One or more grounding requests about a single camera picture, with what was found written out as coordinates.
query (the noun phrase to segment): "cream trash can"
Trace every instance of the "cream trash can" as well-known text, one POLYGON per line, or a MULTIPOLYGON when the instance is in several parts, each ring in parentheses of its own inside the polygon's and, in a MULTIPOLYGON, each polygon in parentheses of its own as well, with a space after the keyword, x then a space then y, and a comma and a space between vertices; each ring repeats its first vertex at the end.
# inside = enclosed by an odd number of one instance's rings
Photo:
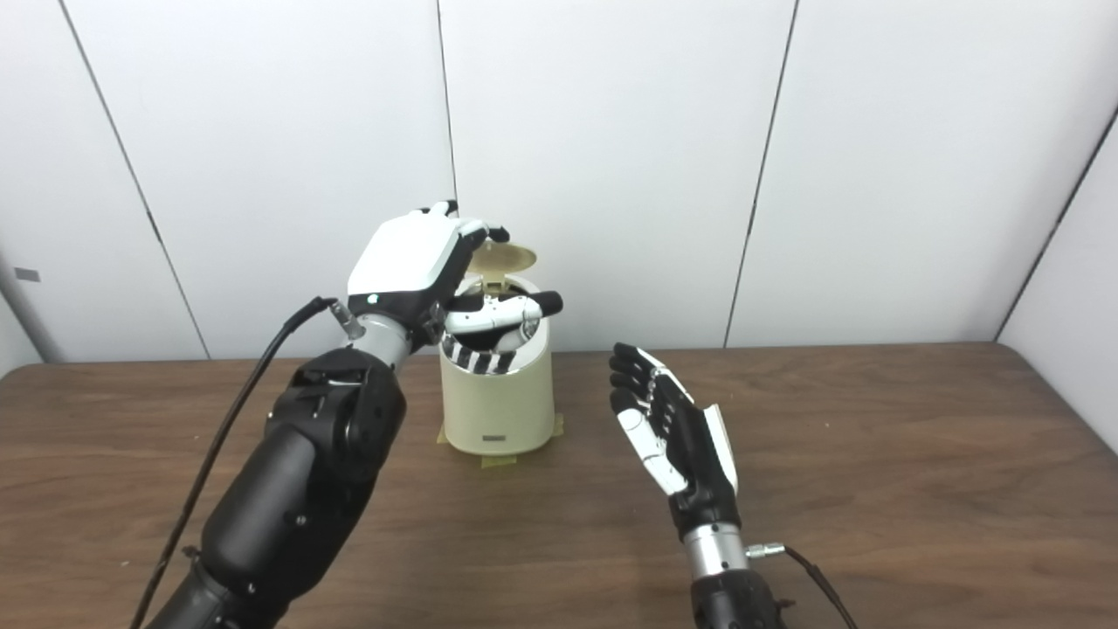
MULTIPOLYGON (((540 292, 528 279, 509 274, 536 261, 536 254, 515 245, 487 241, 474 252, 457 294, 484 298, 540 292)), ((524 324, 527 341, 509 352, 463 345, 444 334, 439 345, 443 377, 443 429, 446 440, 471 455, 502 457, 536 450, 555 431, 550 322, 524 324)))

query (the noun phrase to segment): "open lid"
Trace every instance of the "open lid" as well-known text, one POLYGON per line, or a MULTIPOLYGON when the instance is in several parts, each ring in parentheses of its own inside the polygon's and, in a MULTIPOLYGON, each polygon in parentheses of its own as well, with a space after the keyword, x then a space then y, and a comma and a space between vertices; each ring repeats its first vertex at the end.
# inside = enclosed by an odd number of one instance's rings
POLYGON ((467 270, 482 276, 482 289, 486 293, 503 293, 508 289, 505 275, 523 270, 536 264, 536 252, 511 242, 485 240, 474 250, 467 270))

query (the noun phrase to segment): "cable connector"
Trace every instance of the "cable connector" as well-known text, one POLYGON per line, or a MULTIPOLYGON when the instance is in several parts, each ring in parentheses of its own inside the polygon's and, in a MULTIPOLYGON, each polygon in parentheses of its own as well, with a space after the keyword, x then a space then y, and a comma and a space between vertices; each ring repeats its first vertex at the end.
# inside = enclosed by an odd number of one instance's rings
POLYGON ((746 559, 760 560, 779 555, 784 552, 784 544, 752 544, 746 547, 746 559))
POLYGON ((341 301, 335 301, 330 304, 330 313, 333 314, 334 320, 345 331, 345 337, 351 342, 354 342, 364 336, 364 326, 362 326, 353 317, 353 313, 350 308, 345 306, 341 301))

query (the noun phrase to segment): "panel seam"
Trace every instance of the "panel seam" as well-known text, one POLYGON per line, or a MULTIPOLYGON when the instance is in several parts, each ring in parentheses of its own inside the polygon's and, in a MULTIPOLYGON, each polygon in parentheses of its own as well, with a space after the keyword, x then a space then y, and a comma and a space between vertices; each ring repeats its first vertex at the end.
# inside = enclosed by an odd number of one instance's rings
POLYGON ((438 19, 438 58, 443 65, 443 98, 446 103, 446 139, 451 144, 451 184, 454 198, 458 198, 458 169, 454 162, 454 130, 451 127, 451 87, 446 79, 446 47, 443 44, 443 0, 435 0, 435 15, 438 19))
POLYGON ((1060 223, 1063 222, 1064 217, 1068 215, 1071 203, 1076 201, 1076 197, 1079 194, 1079 189, 1083 185, 1083 180, 1087 179, 1087 173, 1090 172, 1091 166, 1095 164, 1095 158, 1099 155, 1099 151, 1102 150, 1102 144, 1106 143, 1107 136, 1110 135, 1110 130, 1114 128, 1116 118, 1118 118, 1118 106, 1116 106, 1114 113, 1110 114, 1110 120, 1102 128, 1102 134, 1099 136, 1098 142, 1095 143, 1095 149, 1091 151, 1091 155, 1087 159, 1083 170, 1079 173, 1079 179, 1076 180, 1076 184, 1072 185, 1071 193, 1068 194, 1068 200, 1065 200, 1063 207, 1060 208, 1060 213, 1055 217, 1052 228, 1049 229, 1048 236, 1044 238, 1044 244, 1042 244, 1040 250, 1036 251, 1036 257, 1033 258, 1033 263, 1029 267, 1029 273, 1025 274, 1025 278, 1021 283, 1021 287, 1017 288, 1017 294, 1014 295, 1013 302, 1010 303, 1010 308, 1005 312, 1005 318, 1002 320, 1002 325, 997 327, 997 333, 994 335, 994 343, 1001 343, 1002 333, 1005 332, 1005 327, 1010 324, 1010 318, 1013 317, 1014 309, 1016 309, 1017 304, 1021 303, 1021 297, 1024 296, 1025 289, 1029 287, 1029 283, 1033 279, 1036 268, 1041 265, 1041 259, 1044 257, 1044 254, 1048 252, 1048 248, 1052 244, 1052 238, 1055 236, 1057 230, 1060 228, 1060 223))
POLYGON ((206 340, 202 337, 201 328, 198 327, 198 320, 195 317, 195 311, 190 307, 190 301, 187 298, 187 293, 182 288, 182 280, 179 278, 179 273, 174 269, 174 264, 171 261, 171 255, 167 250, 167 244, 163 241, 163 236, 159 232, 159 226, 155 223, 155 217, 151 213, 151 207, 148 204, 148 197, 143 193, 143 187, 140 184, 140 178, 136 177, 136 171, 132 166, 132 159, 129 158, 129 152, 124 149, 124 141, 121 139, 121 132, 116 127, 116 121, 113 118, 112 112, 108 111, 108 102, 105 101, 105 94, 101 90, 101 84, 97 82, 97 76, 93 72, 93 65, 89 64, 89 57, 85 53, 85 46, 82 45, 82 38, 77 35, 77 28, 74 27, 74 20, 70 18, 69 9, 66 8, 66 0, 58 0, 58 7, 63 10, 63 17, 66 18, 66 26, 69 27, 70 35, 74 37, 74 42, 77 45, 77 51, 82 56, 82 63, 85 65, 85 70, 89 75, 89 80, 93 83, 93 89, 97 93, 97 99, 101 102, 101 108, 105 112, 105 117, 108 118, 108 126, 113 130, 113 136, 116 139, 116 146, 121 150, 121 155, 124 158, 124 165, 129 169, 129 174, 132 177, 132 183, 135 185, 136 193, 140 196, 140 202, 143 203, 144 212, 148 216, 148 222, 151 225, 152 231, 155 234, 155 240, 159 242, 159 248, 163 251, 163 258, 167 259, 167 266, 171 269, 171 277, 174 279, 174 285, 179 290, 179 296, 182 298, 182 304, 187 307, 187 314, 190 317, 190 324, 195 328, 195 334, 198 336, 198 343, 202 346, 202 352, 206 354, 207 360, 211 360, 209 349, 206 346, 206 340))
POLYGON ((773 142, 773 126, 776 124, 776 112, 780 104, 780 89, 784 87, 784 73, 788 67, 788 51, 792 50, 792 36, 796 31, 796 16, 799 13, 799 0, 792 6, 792 19, 788 21, 788 37, 784 44, 784 57, 780 59, 780 74, 776 80, 776 93, 773 95, 773 111, 769 113, 768 131, 765 133, 765 149, 761 151, 761 163, 757 170, 757 185, 754 188, 754 202, 749 208, 749 223, 746 226, 746 238, 741 242, 741 258, 738 261, 738 278, 733 283, 733 296, 730 299, 730 316, 726 322, 726 336, 722 349, 730 345, 730 330, 733 327, 733 314, 738 306, 738 290, 741 289, 741 274, 746 267, 746 251, 749 249, 749 237, 754 232, 754 219, 757 217, 757 199, 761 193, 761 181, 765 178, 765 164, 768 162, 769 144, 773 142))

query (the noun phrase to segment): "silver wrist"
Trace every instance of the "silver wrist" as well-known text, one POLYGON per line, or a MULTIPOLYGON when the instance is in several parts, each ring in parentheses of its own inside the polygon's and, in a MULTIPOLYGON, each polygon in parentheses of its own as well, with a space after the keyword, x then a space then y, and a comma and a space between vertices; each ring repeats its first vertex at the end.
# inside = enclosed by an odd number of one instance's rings
POLYGON ((692 581, 749 568, 741 532, 732 524, 702 525, 683 536, 683 547, 691 564, 692 581))

